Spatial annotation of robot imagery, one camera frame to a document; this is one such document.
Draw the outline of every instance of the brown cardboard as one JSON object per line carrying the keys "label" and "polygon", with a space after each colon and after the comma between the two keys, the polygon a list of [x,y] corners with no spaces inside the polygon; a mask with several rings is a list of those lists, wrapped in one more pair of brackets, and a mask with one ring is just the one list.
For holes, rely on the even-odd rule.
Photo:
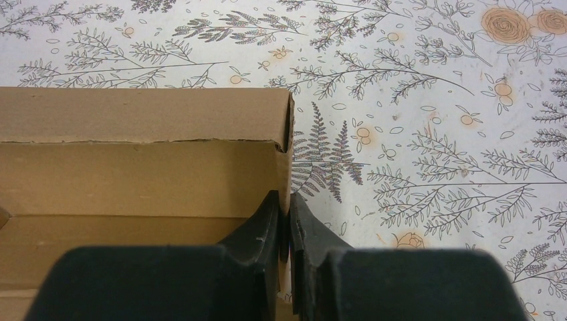
{"label": "brown cardboard", "polygon": [[287,212],[292,124],[285,90],[0,88],[0,321],[73,247],[216,243],[272,189]]}

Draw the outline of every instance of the cardboard edge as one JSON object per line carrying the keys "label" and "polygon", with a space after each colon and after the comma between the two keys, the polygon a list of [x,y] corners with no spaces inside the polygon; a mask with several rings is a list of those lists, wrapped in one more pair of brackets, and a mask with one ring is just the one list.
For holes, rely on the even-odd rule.
{"label": "cardboard edge", "polygon": [[6,211],[4,208],[0,207],[0,229],[2,229],[2,227],[4,227],[6,223],[8,223],[10,217],[12,217],[12,215],[10,215],[10,213],[8,213],[8,211]]}
{"label": "cardboard edge", "polygon": [[284,215],[290,211],[290,197],[292,192],[292,157],[294,154],[294,97],[290,92],[288,99],[288,115],[286,117],[286,145],[284,148],[275,144],[277,179],[279,181],[279,208]]}
{"label": "cardboard edge", "polygon": [[61,140],[58,142],[35,142],[30,141],[13,141],[13,140],[0,140],[0,144],[36,144],[36,145],[56,145],[56,144],[132,144],[132,145],[146,145],[146,144],[170,144],[176,142],[211,142],[215,140],[222,140],[225,142],[273,142],[276,148],[283,152],[279,144],[272,139],[225,139],[225,138],[195,138],[195,139],[182,139],[182,140],[156,140],[151,142],[132,142],[127,140]]}

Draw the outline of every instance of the table surface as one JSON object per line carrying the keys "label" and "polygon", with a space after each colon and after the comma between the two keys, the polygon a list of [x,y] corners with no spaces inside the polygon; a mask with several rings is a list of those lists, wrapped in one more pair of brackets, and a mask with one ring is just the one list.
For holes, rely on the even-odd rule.
{"label": "table surface", "polygon": [[287,88],[292,187],[357,247],[487,251],[567,320],[562,0],[1,0],[0,86]]}

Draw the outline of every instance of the rose illustration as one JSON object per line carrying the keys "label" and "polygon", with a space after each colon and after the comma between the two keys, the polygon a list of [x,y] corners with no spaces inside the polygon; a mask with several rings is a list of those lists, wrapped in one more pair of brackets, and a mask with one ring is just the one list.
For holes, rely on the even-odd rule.
{"label": "rose illustration", "polygon": [[559,10],[544,10],[534,17],[530,18],[530,22],[543,32],[556,35],[567,33],[567,16]]}
{"label": "rose illustration", "polygon": [[522,43],[530,35],[528,18],[512,9],[493,8],[482,17],[482,28],[494,41]]}
{"label": "rose illustration", "polygon": [[421,236],[414,233],[407,233],[400,239],[394,235],[397,241],[397,249],[424,249],[423,239]]}

